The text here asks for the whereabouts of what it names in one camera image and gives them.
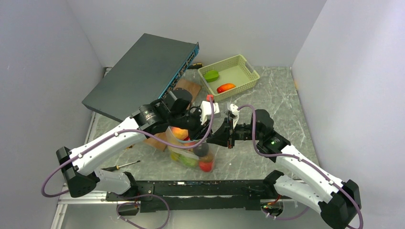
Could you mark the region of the pink toy peach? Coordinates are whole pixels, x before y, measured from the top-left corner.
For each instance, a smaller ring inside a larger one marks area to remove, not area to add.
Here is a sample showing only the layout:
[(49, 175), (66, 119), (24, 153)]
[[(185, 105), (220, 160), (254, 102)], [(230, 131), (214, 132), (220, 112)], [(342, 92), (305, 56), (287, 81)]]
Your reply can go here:
[(178, 140), (185, 140), (189, 136), (188, 130), (178, 127), (171, 127), (171, 132), (173, 136)]

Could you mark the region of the red yellow toy apple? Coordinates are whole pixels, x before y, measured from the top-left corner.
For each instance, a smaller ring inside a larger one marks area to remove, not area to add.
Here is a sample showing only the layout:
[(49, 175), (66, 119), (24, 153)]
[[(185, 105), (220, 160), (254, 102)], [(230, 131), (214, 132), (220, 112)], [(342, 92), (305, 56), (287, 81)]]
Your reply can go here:
[(189, 137), (185, 138), (183, 141), (184, 146), (192, 146), (194, 144), (196, 144), (196, 142), (191, 140)]

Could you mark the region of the brown toy potato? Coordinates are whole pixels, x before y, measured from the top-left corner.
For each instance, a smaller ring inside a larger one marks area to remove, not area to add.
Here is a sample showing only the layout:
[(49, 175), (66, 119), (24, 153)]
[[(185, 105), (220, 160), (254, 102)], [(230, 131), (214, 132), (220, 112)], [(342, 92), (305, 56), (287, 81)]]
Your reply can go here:
[(207, 155), (200, 157), (201, 162), (209, 163), (214, 160), (214, 154), (209, 152)]

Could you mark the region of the dark toy mangosteen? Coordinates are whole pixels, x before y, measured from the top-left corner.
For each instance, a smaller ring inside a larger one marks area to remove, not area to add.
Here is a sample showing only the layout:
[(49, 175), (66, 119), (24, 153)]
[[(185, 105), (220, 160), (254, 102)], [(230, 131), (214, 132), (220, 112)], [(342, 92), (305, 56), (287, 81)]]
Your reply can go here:
[(193, 153), (198, 157), (205, 157), (210, 152), (210, 147), (207, 143), (202, 143), (197, 147), (193, 148)]

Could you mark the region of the clear zip top bag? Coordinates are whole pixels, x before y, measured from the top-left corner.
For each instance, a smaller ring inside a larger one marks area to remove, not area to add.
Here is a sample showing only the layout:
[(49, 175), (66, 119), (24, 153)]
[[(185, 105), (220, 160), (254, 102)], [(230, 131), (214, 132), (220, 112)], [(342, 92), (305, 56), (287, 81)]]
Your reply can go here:
[[(172, 134), (172, 132), (171, 132), (171, 126), (170, 127), (168, 127), (168, 129), (166, 130), (166, 136), (167, 136), (167, 138), (168, 138), (168, 142), (169, 143), (171, 143), (171, 144), (173, 144), (173, 145), (176, 145), (176, 146), (184, 146), (183, 145), (183, 140), (178, 140), (178, 139), (176, 139), (174, 136), (173, 136), (173, 134)], [(176, 147), (172, 147), (172, 146), (168, 146), (168, 150), (170, 151), (170, 153), (171, 152), (176, 152), (176, 153), (178, 153), (178, 154), (180, 154), (180, 155), (182, 155), (182, 156), (187, 156), (187, 157), (191, 157), (191, 158), (195, 158), (195, 159), (198, 159), (199, 161), (200, 161), (200, 158), (198, 157), (198, 156), (196, 156), (194, 153), (193, 153), (193, 148), (188, 148), (188, 149), (180, 149), (180, 148), (176, 148)]]

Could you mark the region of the red toy strawberry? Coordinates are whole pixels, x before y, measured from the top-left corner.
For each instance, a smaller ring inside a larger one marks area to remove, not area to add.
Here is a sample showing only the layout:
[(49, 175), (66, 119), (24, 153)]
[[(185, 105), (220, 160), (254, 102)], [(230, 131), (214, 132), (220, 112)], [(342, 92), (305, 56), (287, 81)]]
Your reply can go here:
[(213, 169), (214, 161), (211, 162), (199, 162), (199, 168), (203, 172), (211, 172)]

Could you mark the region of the green toy cabbage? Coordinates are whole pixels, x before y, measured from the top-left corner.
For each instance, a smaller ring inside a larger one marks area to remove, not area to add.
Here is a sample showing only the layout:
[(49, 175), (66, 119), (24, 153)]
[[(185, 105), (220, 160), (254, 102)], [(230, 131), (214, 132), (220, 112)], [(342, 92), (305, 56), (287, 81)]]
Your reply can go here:
[(179, 157), (179, 161), (184, 166), (191, 167), (191, 168), (197, 167), (199, 164), (198, 159), (187, 157), (187, 156), (182, 156), (182, 155)]

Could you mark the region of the orange toy carrot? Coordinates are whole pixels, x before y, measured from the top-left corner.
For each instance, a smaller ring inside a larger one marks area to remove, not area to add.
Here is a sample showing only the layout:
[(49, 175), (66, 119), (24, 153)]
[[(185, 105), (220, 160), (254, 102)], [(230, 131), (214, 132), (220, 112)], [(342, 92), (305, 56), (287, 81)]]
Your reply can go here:
[(235, 85), (235, 84), (233, 84), (233, 83), (225, 83), (225, 84), (219, 86), (219, 87), (216, 89), (216, 91), (217, 91), (218, 94), (221, 94), (221, 93), (224, 93), (224, 92), (226, 92), (226, 91), (228, 91), (228, 90), (231, 90), (231, 89), (233, 89), (233, 88), (236, 88), (236, 85)]

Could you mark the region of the yellow-green toy starfruit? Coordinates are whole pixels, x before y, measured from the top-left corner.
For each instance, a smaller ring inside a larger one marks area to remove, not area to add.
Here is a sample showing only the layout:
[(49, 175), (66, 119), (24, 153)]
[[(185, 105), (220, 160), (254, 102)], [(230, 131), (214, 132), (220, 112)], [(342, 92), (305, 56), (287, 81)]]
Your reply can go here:
[(181, 157), (181, 155), (178, 154), (178, 153), (176, 153), (176, 152), (171, 152), (171, 153), (170, 153), (170, 158), (171, 158), (173, 161), (179, 162), (179, 161), (180, 161), (180, 157)]

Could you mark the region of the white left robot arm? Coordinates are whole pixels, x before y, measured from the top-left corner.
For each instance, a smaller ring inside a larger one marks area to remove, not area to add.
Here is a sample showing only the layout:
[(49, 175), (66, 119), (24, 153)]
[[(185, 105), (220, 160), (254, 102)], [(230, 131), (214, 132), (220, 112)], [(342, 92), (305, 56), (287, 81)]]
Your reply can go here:
[(130, 173), (115, 174), (98, 169), (98, 166), (127, 146), (142, 142), (166, 131), (169, 126), (196, 129), (201, 126), (201, 108), (193, 106), (192, 95), (176, 88), (169, 94), (125, 118), (112, 130), (83, 146), (56, 151), (61, 172), (71, 197), (82, 197), (93, 190), (107, 190), (119, 194), (124, 200), (132, 200), (137, 194), (135, 179)]

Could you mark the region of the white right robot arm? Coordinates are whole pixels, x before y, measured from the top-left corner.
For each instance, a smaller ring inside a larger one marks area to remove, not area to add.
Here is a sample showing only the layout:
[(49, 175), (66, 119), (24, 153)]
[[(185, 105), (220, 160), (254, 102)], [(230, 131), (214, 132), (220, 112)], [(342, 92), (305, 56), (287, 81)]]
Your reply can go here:
[(359, 217), (358, 227), (364, 227), (357, 183), (351, 179), (343, 181), (306, 158), (274, 130), (274, 121), (266, 110), (253, 111), (249, 124), (238, 124), (236, 118), (235, 114), (229, 114), (207, 142), (232, 148), (235, 141), (251, 140), (259, 155), (287, 168), (302, 180), (297, 182), (274, 170), (263, 180), (263, 192), (267, 197), (290, 197), (318, 212), (333, 229), (352, 228), (350, 223), (355, 216)]

